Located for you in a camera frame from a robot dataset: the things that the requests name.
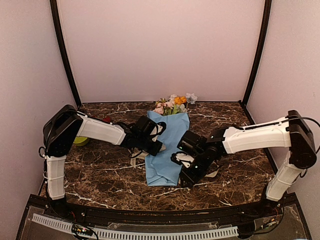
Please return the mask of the beige ribbon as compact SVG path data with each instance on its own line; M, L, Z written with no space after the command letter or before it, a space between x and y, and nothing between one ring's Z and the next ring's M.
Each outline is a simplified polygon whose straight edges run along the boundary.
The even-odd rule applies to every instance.
M148 156L149 154L146 153L145 151L140 151L137 148L129 149L129 158L130 158L130 165L132 167L136 167L136 160L141 159L145 160L145 157ZM209 174L206 174L204 177L205 178L214 178L219 172L219 166L216 167L212 172Z

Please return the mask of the blue wrapping paper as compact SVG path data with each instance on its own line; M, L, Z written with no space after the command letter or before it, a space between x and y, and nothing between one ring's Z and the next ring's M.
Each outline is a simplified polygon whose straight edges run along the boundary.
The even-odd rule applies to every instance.
M158 136L158 140L165 146L165 150L156 156L145 157L146 183L153 186L176 186L182 166L171 161L172 154L178 152L177 145L190 127L187 113L162 116L154 111L148 111L147 116L156 123L166 123L165 131Z

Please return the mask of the pink fake flower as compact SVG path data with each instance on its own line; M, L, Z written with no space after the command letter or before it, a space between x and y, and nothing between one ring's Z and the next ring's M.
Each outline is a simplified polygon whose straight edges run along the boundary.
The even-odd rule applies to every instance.
M170 100L161 98L155 103L155 108L153 111L159 115L167 116L172 114L173 108L174 104Z

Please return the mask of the orange fake flower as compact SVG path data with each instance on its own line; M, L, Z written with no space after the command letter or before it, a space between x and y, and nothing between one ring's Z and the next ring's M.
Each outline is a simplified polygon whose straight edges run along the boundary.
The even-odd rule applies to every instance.
M187 108L185 106L185 103L187 103L187 98L185 96L177 96L173 100L174 107L173 107L173 113L185 113L187 111Z

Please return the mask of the light blue fake flower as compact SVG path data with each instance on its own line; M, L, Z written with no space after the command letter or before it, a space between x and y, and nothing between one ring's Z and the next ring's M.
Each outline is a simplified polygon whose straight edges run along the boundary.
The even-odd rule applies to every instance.
M189 108L189 105L194 105L198 100L198 97L194 93L186 93L186 108Z

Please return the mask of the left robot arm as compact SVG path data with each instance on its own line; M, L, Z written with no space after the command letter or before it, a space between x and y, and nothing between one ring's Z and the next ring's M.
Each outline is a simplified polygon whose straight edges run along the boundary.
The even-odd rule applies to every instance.
M167 128L165 122L154 122L141 116L137 122L111 123L77 111L72 105L65 105L43 127L43 146L39 155L44 158L44 177L47 193L53 200L51 210L60 218L67 218L70 206L65 197L65 161L76 138L84 137L104 141L129 150L156 156L164 149L158 140Z

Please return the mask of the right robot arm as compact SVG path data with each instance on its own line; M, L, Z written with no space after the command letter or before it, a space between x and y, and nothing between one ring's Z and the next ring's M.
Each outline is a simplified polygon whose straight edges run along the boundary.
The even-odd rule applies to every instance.
M193 186L204 178L213 162L225 155L254 149L288 148L283 164L266 187L265 198L255 205L255 213L266 217L274 210L274 202L317 161L320 149L315 146L307 120L308 117L302 117L298 111L290 110L287 116L274 121L214 129L209 137L188 130L177 145L179 151L173 153L170 160L182 167L180 182Z

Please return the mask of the red decorated plate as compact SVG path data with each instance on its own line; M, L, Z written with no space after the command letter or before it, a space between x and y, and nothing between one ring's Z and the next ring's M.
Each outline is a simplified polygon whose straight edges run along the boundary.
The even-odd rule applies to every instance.
M102 119L102 121L109 124L112 120L109 116L106 116L105 118Z

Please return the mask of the green bowl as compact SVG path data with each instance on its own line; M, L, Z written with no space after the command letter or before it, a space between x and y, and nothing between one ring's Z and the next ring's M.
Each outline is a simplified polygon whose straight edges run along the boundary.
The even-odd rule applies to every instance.
M77 147L83 147L89 142L89 140L90 139L88 137L79 136L74 139L73 144Z

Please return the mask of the black front rail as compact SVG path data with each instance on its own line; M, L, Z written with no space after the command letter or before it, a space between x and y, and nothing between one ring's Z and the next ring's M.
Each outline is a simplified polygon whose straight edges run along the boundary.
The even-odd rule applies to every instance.
M297 203L294 193L290 193L280 203L253 202L236 206L183 210L183 211L139 211L120 210L79 205L69 202L54 204L45 197L31 194L28 206L38 207L44 213L53 216L63 216L89 226L107 226L111 223L146 224L146 225L186 225L217 222L219 224L245 225L254 220L283 213L283 204Z

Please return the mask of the left black frame post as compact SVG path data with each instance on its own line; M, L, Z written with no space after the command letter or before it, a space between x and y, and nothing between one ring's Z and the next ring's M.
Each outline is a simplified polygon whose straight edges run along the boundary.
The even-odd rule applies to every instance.
M57 44L58 44L61 60L63 63L64 71L67 77L67 81L68 81L75 105L79 108L82 105L82 101L76 86L76 82L73 76L71 64L70 64L68 53L67 53L67 48L66 48L66 44L63 36L63 30L62 30L60 15L59 15L58 1L50 0L49 3L50 3L55 35L56 35Z

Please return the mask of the black frame post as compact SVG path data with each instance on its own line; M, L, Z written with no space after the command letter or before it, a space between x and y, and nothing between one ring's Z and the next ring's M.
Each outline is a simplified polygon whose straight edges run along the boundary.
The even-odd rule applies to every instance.
M265 0L257 47L256 47L249 79L247 82L247 86L246 86L244 96L241 101L244 108L246 108L249 103L250 96L253 91L255 80L257 77L258 69L260 66L260 62L261 62L261 58L262 58L262 54L263 54L263 50L264 50L264 45L265 45L265 41L266 41L267 31L268 31L271 8L272 8L272 0Z
M66 48L66 44L63 36L63 30L62 30L60 15L59 15L58 1L50 0L49 3L50 3L55 35L56 35L57 44L58 44L61 60L63 63L64 71L67 77L67 81L68 81L75 105L79 108L82 105L82 101L76 86L76 82L73 76L71 64L70 64L68 53L67 53L67 48Z

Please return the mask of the right black frame post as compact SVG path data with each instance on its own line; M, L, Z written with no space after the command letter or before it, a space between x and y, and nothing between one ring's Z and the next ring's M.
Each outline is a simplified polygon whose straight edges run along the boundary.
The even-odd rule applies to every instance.
M265 0L257 47L256 47L249 79L247 82L247 86L246 86L244 96L241 101L244 108L246 108L249 103L250 96L253 91L255 80L257 77L258 69L260 66L260 62L261 62L261 58L262 58L262 54L263 54L263 50L264 50L264 45L265 45L265 41L266 41L267 31L268 31L271 8L272 8L272 0Z

